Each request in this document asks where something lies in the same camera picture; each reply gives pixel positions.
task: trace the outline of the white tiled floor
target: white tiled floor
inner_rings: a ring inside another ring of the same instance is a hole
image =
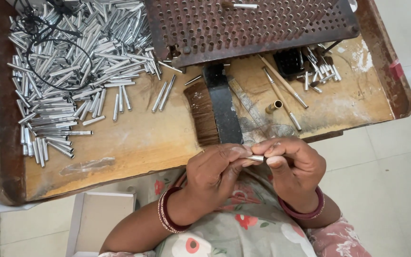
[[[411,87],[411,2],[375,0]],[[321,186],[374,256],[411,256],[411,116],[313,143],[328,161]],[[109,185],[124,191],[135,181]],[[65,253],[73,198],[1,215],[1,256]]]

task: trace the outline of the maroon bangle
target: maroon bangle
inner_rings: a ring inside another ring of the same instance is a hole
[[[165,193],[165,196],[164,196],[163,206],[161,206],[163,208],[163,214],[164,214],[164,217],[166,218],[166,221],[168,223],[167,224],[168,227],[171,227],[171,228],[173,228],[174,230],[177,230],[177,231],[185,231],[185,230],[189,229],[189,227],[191,227],[191,224],[186,225],[186,226],[180,226],[180,225],[175,224],[171,220],[171,218],[169,217],[169,214],[168,214],[168,198],[169,198],[169,196],[172,195],[174,192],[177,192],[178,190],[181,190],[181,189],[182,189],[181,187],[173,187],[173,188],[168,189]]]
[[[298,213],[293,208],[291,208],[285,201],[283,201],[280,197],[279,198],[279,203],[280,206],[282,206],[283,210],[285,213],[287,213],[289,216],[296,218],[296,219],[315,219],[318,217],[323,209],[324,209],[324,195],[323,192],[321,191],[320,187],[317,187],[315,189],[315,192],[318,195],[318,207],[311,213]]]

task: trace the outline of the metal ruler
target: metal ruler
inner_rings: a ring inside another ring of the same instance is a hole
[[[237,83],[236,79],[233,76],[227,76],[229,87],[234,91],[234,93],[239,98],[240,102],[242,102],[245,109],[247,109],[250,116],[252,116],[253,120],[256,122],[256,125],[259,126],[261,131],[263,131],[262,127],[267,125],[265,118],[261,116],[256,106],[253,102],[248,98],[247,94],[242,90],[239,83]]]

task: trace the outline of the brush bristles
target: brush bristles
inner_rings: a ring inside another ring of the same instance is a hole
[[[221,2],[221,7],[223,8],[234,8],[234,4],[230,2]]]
[[[200,82],[185,89],[183,93],[190,104],[199,146],[205,147],[220,143],[207,86]]]

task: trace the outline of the woman's left hand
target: woman's left hand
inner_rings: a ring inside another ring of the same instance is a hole
[[[225,143],[193,156],[186,165],[188,184],[168,201],[172,221],[177,225],[191,224],[222,205],[232,194],[242,168],[255,163],[244,159],[252,154],[247,146]]]

